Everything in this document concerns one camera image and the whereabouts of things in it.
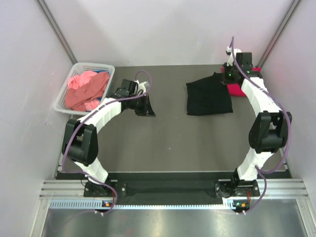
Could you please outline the black t shirt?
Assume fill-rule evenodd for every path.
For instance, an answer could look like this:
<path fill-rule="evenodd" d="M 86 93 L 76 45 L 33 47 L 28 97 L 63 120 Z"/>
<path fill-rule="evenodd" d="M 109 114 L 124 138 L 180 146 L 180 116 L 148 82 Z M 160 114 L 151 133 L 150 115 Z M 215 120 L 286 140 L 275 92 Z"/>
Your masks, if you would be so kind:
<path fill-rule="evenodd" d="M 222 83 L 222 73 L 189 82 L 187 114 L 190 116 L 220 115 L 233 112 L 228 87 Z"/>

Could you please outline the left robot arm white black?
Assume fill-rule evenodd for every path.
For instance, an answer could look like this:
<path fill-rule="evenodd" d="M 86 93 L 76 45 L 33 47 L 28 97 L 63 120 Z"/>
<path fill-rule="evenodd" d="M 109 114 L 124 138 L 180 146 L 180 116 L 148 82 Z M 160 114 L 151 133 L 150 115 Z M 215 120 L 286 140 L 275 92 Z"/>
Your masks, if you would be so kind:
<path fill-rule="evenodd" d="M 155 117 L 147 93 L 126 97 L 107 98 L 96 109 L 78 120 L 66 123 L 62 154 L 63 160 L 72 160 L 84 176 L 88 197 L 115 195 L 108 181 L 109 173 L 98 159 L 98 132 L 115 116 L 131 109 L 137 116 Z"/>

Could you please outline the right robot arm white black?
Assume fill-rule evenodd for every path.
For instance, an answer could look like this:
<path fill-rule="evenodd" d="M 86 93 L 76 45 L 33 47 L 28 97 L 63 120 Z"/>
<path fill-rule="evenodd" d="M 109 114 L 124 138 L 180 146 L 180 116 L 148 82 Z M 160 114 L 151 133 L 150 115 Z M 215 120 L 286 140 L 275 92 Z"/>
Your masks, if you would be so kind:
<path fill-rule="evenodd" d="M 235 169 L 230 181 L 215 182 L 216 196 L 221 198 L 260 195 L 257 177 L 266 161 L 287 143 L 291 113 L 284 114 L 268 95 L 261 74 L 248 71 L 246 79 L 234 65 L 222 68 L 223 81 L 236 83 L 246 95 L 256 116 L 248 135 L 249 151 L 242 164 Z"/>

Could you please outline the folded red t shirt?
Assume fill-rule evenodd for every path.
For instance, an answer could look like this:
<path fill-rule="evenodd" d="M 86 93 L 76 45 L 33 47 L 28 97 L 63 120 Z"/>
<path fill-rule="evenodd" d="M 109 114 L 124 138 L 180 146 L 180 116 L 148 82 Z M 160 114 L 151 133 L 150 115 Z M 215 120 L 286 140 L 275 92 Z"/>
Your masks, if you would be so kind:
<path fill-rule="evenodd" d="M 260 67 L 254 67 L 253 71 L 261 72 Z M 239 97 L 246 97 L 246 94 L 244 94 L 238 84 L 228 84 L 227 85 L 228 91 L 231 96 L 239 96 Z"/>

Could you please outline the white plastic laundry basket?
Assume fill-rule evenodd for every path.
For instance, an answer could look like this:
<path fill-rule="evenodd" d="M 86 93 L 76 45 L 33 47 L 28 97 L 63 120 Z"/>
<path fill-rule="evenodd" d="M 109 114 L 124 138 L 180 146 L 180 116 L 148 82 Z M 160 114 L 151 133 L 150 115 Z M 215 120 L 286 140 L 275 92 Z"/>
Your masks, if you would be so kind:
<path fill-rule="evenodd" d="M 107 72 L 110 75 L 110 79 L 108 82 L 108 85 L 106 87 L 106 90 L 101 98 L 101 102 L 108 97 L 109 95 L 109 91 L 110 91 L 110 87 L 112 84 L 112 79 L 115 73 L 115 67 L 112 65 L 107 65 L 107 64 L 99 64 L 99 63 L 88 63 L 88 62 L 79 62 L 79 63 L 75 63 L 70 72 L 68 73 L 61 89 L 60 92 L 54 102 L 54 110 L 57 112 L 61 112 L 61 113 L 65 113 L 65 114 L 69 114 L 69 115 L 75 115 L 75 116 L 85 116 L 88 114 L 88 112 L 80 112 L 80 111 L 74 111 L 71 109 L 68 109 L 66 107 L 65 104 L 65 98 L 66 98 L 66 93 L 68 91 L 68 79 L 74 76 L 78 76 L 81 75 L 82 73 L 86 72 L 86 71 L 94 71 L 94 72 Z"/>

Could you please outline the crumpled pink t shirt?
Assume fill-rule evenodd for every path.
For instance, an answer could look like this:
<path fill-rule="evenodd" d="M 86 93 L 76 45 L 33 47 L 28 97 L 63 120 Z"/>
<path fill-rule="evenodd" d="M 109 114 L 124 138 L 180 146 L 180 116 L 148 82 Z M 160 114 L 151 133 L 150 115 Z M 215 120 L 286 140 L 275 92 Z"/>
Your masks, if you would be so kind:
<path fill-rule="evenodd" d="M 89 112 L 100 105 L 96 100 L 102 97 L 108 85 L 110 75 L 103 72 L 86 71 L 68 79 L 68 91 L 65 104 L 68 109 Z"/>

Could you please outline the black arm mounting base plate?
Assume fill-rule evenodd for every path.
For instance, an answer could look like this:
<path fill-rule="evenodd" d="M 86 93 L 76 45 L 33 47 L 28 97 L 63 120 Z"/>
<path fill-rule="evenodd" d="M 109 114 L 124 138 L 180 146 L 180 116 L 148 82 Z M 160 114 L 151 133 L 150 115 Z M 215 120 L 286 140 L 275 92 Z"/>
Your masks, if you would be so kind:
<path fill-rule="evenodd" d="M 107 184 L 117 204 L 219 204 L 215 182 L 233 172 L 112 172 Z"/>

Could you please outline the aluminium frame rail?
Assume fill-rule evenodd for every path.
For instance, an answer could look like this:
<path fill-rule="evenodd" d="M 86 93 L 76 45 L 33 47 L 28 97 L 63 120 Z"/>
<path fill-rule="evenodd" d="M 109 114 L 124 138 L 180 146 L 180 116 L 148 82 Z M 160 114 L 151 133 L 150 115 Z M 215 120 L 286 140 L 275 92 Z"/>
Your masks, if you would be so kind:
<path fill-rule="evenodd" d="M 86 181 L 45 180 L 40 191 L 40 198 L 81 198 Z M 308 192 L 301 179 L 268 179 L 264 195 L 268 199 L 308 198 Z"/>

